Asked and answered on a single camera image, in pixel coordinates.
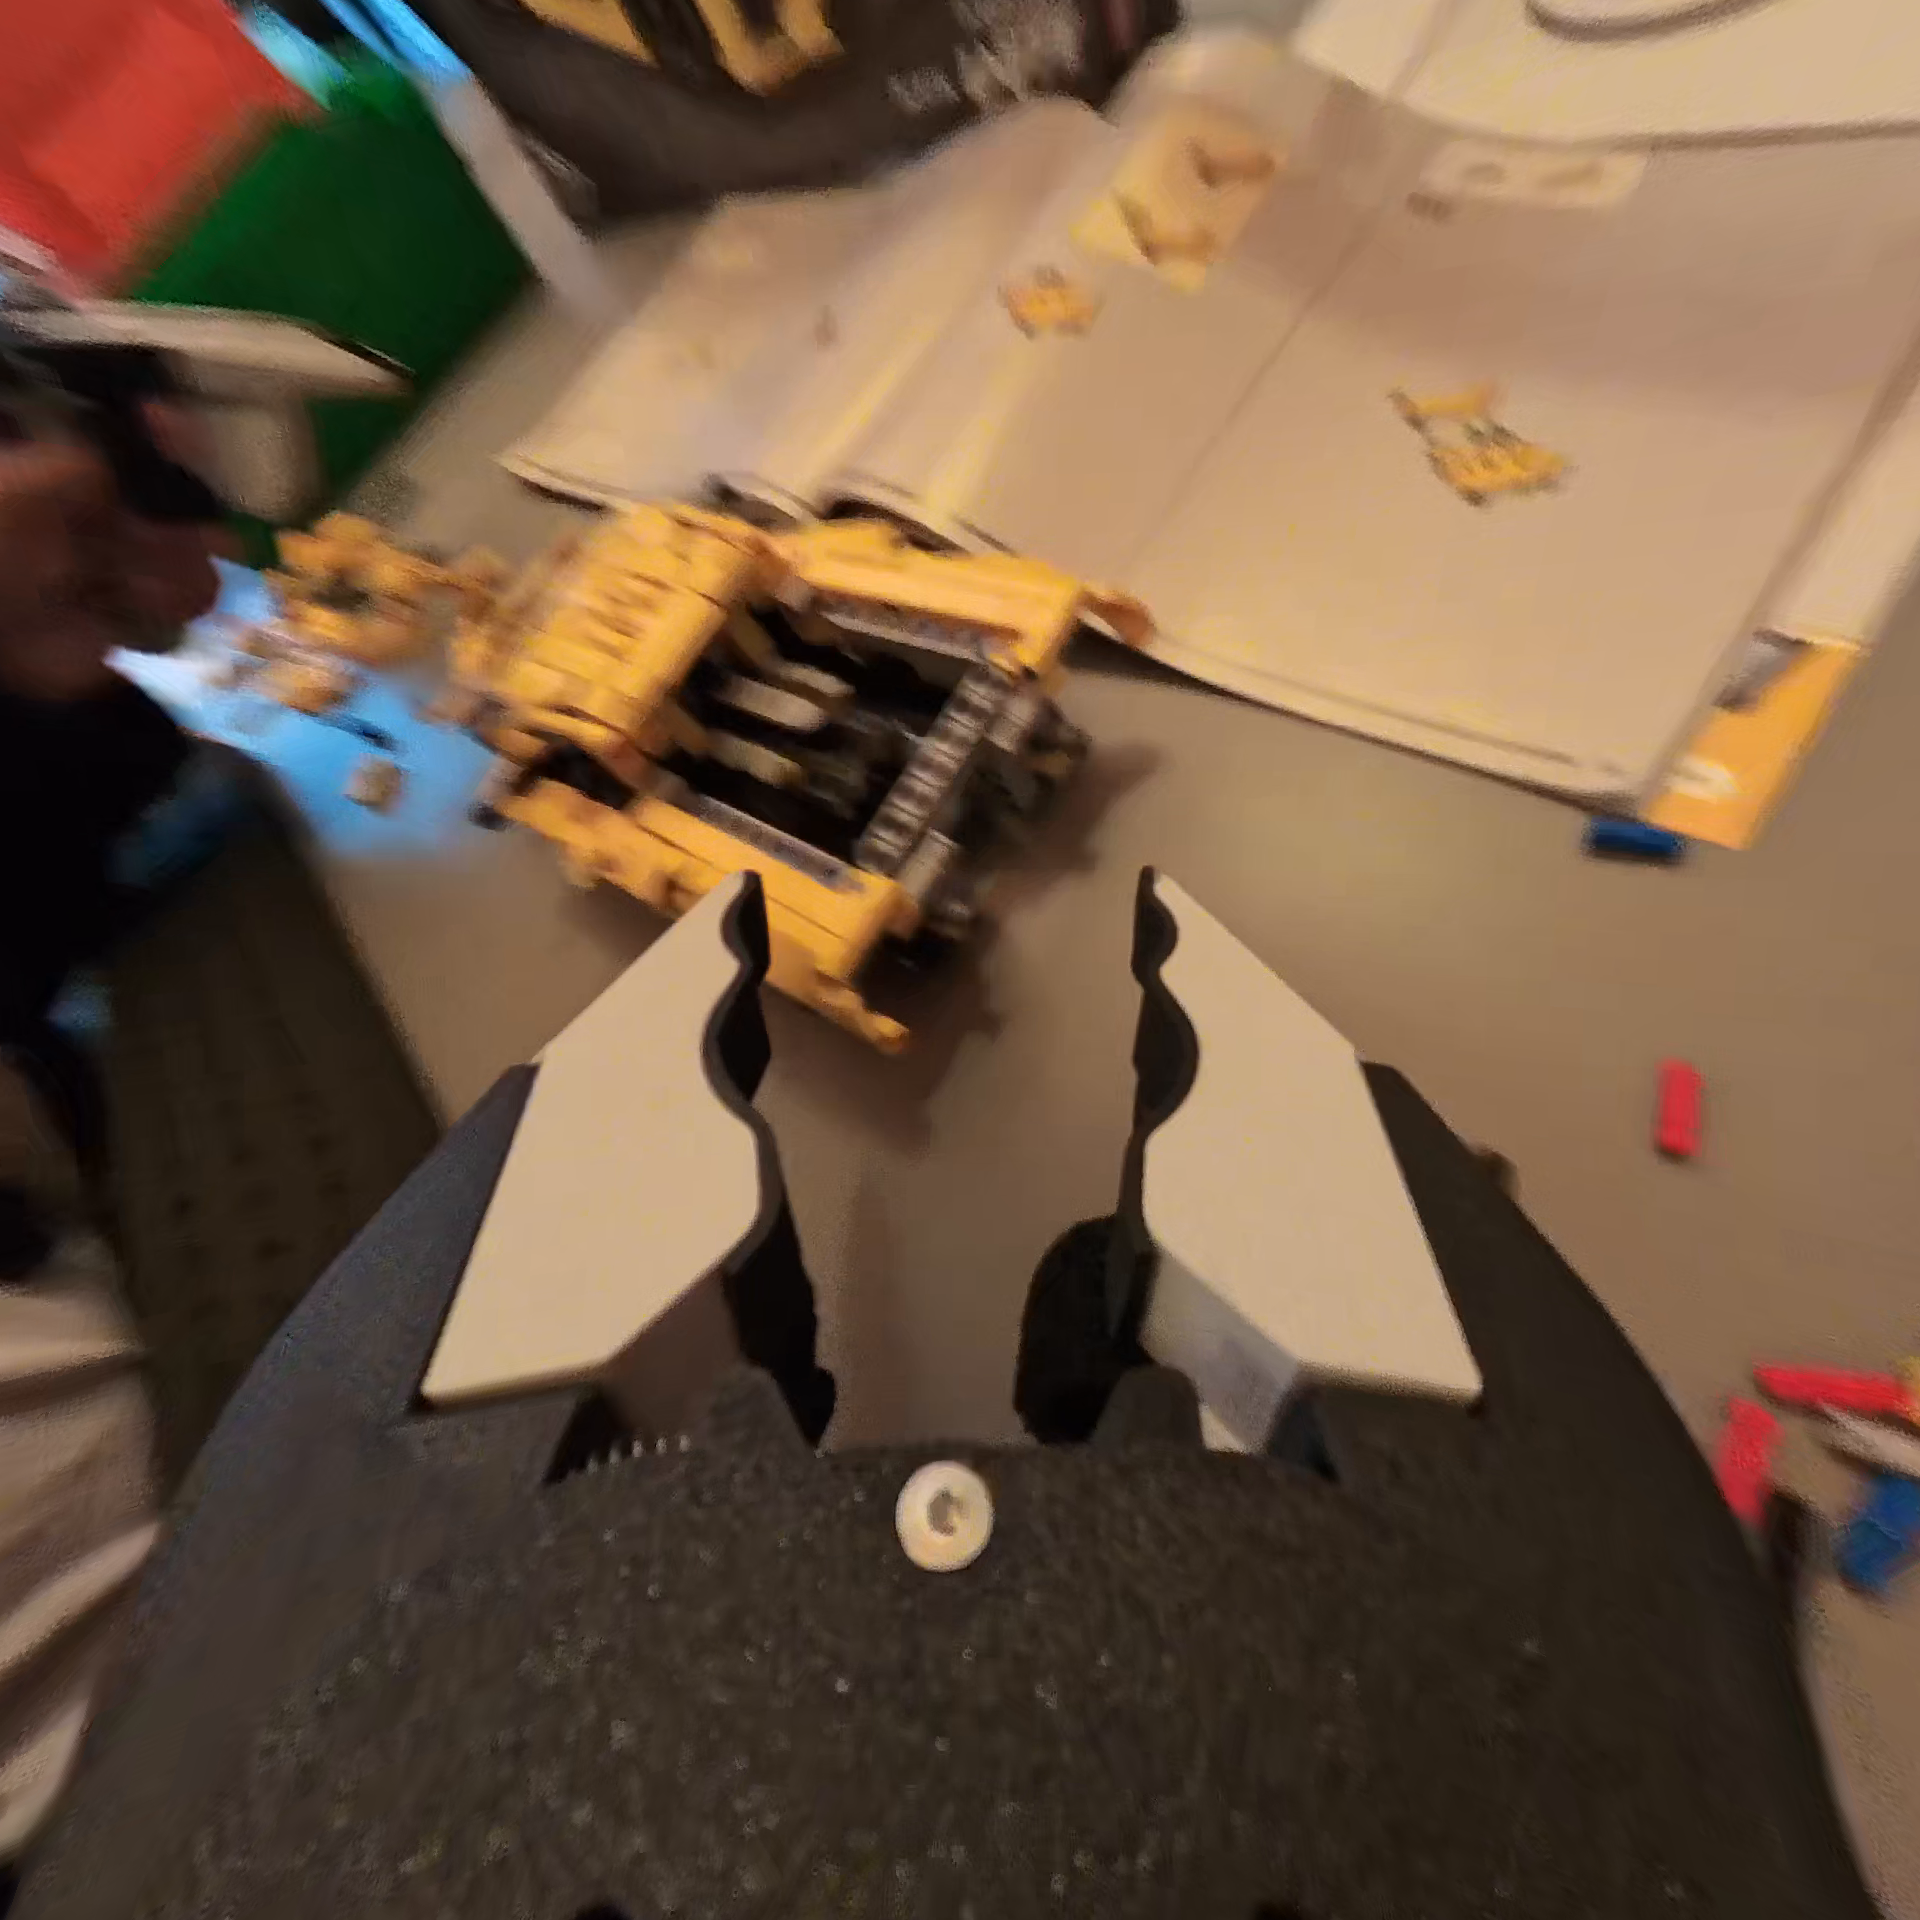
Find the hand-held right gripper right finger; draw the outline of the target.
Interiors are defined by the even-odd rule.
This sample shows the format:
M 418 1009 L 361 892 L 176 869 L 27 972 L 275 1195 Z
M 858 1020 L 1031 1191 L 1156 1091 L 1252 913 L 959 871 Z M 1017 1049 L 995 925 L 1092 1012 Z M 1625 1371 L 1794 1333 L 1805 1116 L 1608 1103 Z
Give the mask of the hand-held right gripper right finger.
M 1465 1411 L 1482 1367 L 1368 1068 L 1178 879 L 1137 886 L 1135 1108 L 1113 1212 L 1039 1263 L 1017 1418 L 1091 1441 L 1120 1381 L 1185 1379 L 1203 1442 L 1309 1452 L 1313 1396 Z

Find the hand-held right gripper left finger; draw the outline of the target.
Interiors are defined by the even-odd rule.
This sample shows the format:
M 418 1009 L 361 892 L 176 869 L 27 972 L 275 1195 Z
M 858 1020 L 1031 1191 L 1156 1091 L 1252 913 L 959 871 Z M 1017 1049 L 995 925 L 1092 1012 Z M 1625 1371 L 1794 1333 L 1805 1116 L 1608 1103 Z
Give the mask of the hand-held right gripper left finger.
M 824 1442 L 835 1379 L 756 1106 L 771 961 L 762 879 L 722 879 L 545 1044 L 423 1367 L 427 1407 L 585 1389 L 661 1441 L 751 1367 Z

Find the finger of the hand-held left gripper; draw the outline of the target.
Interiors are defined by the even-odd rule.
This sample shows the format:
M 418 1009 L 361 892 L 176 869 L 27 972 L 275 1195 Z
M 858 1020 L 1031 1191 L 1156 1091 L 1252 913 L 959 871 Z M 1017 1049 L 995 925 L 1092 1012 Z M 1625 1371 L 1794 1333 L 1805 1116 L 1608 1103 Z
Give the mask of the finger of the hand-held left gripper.
M 156 351 L 192 393 L 242 393 L 250 380 L 297 398 L 389 398 L 410 371 L 389 355 L 299 319 L 199 303 L 87 299 L 32 309 L 32 345 Z
M 261 521 L 297 521 L 320 492 L 313 406 L 293 393 L 209 402 L 209 486 Z

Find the scatter of small coloured pins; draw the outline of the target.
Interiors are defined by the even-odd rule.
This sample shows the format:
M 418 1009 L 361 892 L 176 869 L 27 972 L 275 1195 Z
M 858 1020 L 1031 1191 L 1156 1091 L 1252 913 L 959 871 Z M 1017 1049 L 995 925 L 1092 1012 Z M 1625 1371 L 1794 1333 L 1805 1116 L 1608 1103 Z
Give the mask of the scatter of small coloured pins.
M 1689 851 L 1676 829 L 1613 814 L 1591 815 L 1583 843 L 1591 857 L 1651 867 L 1671 867 Z M 1705 1078 L 1681 1061 L 1663 1062 L 1656 1076 L 1651 1146 L 1664 1161 L 1689 1163 L 1705 1140 Z M 1777 1452 L 1786 1413 L 1811 1418 L 1864 1471 L 1864 1490 L 1832 1541 L 1834 1570 L 1850 1593 L 1884 1599 L 1919 1554 L 1915 1361 L 1881 1371 L 1765 1361 L 1752 1369 L 1752 1386 L 1725 1404 L 1712 1455 L 1723 1501 L 1760 1531 L 1777 1578 L 1797 1593 L 1813 1523 L 1805 1501 L 1783 1485 Z

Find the yellow toy brick car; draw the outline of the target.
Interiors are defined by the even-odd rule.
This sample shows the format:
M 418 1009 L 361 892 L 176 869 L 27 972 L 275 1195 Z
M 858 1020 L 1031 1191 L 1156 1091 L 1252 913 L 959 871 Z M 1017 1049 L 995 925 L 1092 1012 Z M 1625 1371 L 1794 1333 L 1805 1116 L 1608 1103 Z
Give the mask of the yellow toy brick car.
M 765 981 L 899 1051 L 867 979 L 964 945 L 993 857 L 1076 779 L 1083 631 L 1141 650 L 1154 625 L 1129 591 L 880 519 L 612 511 L 459 635 L 493 759 L 471 815 L 669 922 L 756 877 Z

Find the instruction booklet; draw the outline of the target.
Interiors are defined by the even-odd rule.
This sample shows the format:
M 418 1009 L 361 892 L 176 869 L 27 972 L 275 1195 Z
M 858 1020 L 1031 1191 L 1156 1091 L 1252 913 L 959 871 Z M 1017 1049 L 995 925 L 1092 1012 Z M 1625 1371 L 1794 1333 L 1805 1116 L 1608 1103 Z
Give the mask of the instruction booklet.
M 500 465 L 1042 559 L 1196 681 L 1642 801 L 1905 601 L 1915 325 L 1915 130 L 1457 132 L 1220 27 L 720 202 Z

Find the grey desk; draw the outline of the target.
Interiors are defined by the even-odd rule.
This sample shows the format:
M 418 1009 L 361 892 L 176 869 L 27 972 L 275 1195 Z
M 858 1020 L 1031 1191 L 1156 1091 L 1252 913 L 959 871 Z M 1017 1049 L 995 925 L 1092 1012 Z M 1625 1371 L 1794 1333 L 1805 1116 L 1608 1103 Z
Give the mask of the grey desk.
M 368 475 L 402 537 L 532 556 L 577 519 L 496 466 L 609 335 L 528 295 Z M 408 781 L 209 681 L 224 621 L 136 671 L 290 802 L 427 1093 L 459 1118 L 658 933 L 464 807 L 475 747 L 378 689 Z M 1915 1353 L 1915 580 L 1752 851 L 1588 857 L 1584 815 L 1255 709 L 1092 642 L 1096 754 L 1008 859 L 991 937 L 903 985 L 896 1058 L 771 996 L 762 1086 L 836 1379 L 828 1444 L 1012 1442 L 1027 1277 L 1113 1207 L 1135 1075 L 1137 877 L 1156 867 L 1370 1061 L 1517 1172 L 1517 1199 L 1714 1441 L 1760 1361 Z M 1664 1061 L 1703 1073 L 1701 1155 L 1651 1146 Z M 1887 1915 L 1915 1915 L 1915 1579 L 1819 1585 L 1823 1722 Z

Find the person's left hand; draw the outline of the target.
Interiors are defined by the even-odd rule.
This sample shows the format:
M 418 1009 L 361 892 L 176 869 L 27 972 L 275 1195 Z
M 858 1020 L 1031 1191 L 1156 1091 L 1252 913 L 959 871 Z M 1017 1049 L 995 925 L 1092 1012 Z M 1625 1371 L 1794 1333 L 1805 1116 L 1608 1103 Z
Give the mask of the person's left hand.
M 227 530 L 137 516 L 87 447 L 3 450 L 3 691 L 75 701 L 116 653 L 168 653 L 217 594 Z

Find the green storage bin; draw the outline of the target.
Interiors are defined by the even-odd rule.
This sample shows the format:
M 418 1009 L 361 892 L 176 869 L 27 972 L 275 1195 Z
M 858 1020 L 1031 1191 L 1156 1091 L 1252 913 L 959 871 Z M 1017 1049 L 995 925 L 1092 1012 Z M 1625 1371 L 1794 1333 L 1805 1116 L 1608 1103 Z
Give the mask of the green storage bin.
M 387 355 L 411 380 L 389 399 L 311 406 L 317 511 L 425 406 L 530 269 L 396 66 L 353 53 L 320 105 L 284 119 L 131 299 L 299 319 Z

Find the red plastic tote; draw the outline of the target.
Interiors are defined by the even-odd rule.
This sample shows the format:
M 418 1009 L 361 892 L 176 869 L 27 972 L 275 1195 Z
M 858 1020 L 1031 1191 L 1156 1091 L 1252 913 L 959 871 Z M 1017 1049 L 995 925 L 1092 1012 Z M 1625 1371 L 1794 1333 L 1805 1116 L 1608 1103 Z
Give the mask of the red plastic tote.
M 5 3 L 5 237 L 116 292 L 264 142 L 313 115 L 227 4 Z

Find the black studded baseplate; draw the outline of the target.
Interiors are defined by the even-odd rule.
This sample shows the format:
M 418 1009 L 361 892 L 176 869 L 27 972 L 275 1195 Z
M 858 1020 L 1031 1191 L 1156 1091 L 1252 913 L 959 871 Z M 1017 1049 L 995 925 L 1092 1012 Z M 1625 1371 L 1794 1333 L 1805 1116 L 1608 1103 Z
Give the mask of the black studded baseplate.
M 113 1252 L 171 1499 L 252 1363 L 442 1135 L 297 833 L 199 759 L 90 987 Z

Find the black toy set box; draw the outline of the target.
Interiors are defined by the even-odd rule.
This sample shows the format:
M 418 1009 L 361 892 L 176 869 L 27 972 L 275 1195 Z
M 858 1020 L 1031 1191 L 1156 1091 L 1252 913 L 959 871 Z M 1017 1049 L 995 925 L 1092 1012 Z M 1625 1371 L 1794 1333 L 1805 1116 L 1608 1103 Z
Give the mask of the black toy set box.
M 417 12 L 609 218 L 842 186 L 1028 98 L 1103 105 L 1185 14 L 1173 3 Z

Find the person's white sweater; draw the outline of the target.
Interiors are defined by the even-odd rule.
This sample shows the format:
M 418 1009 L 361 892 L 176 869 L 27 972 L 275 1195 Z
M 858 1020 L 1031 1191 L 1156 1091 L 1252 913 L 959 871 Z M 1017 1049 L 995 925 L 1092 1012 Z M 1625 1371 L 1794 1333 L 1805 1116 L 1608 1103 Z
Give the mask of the person's white sweater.
M 147 1350 L 106 1245 L 3 1293 L 3 1861 L 80 1759 L 160 1535 Z

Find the orange paper sheet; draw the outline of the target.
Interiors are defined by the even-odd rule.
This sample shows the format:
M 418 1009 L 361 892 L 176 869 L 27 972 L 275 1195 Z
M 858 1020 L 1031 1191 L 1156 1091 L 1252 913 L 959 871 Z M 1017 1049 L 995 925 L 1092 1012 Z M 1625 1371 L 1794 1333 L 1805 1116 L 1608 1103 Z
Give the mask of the orange paper sheet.
M 1765 685 L 1708 713 L 1640 821 L 1705 849 L 1753 849 L 1864 661 L 1850 639 L 1800 639 Z

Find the white tablet stand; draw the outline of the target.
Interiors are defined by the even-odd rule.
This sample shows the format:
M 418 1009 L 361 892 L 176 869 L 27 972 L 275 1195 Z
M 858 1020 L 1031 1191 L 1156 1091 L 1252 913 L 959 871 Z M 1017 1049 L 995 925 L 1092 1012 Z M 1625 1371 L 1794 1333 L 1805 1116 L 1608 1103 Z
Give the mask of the white tablet stand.
M 1457 132 L 1569 147 L 1913 132 L 1915 3 L 1325 3 L 1319 71 Z

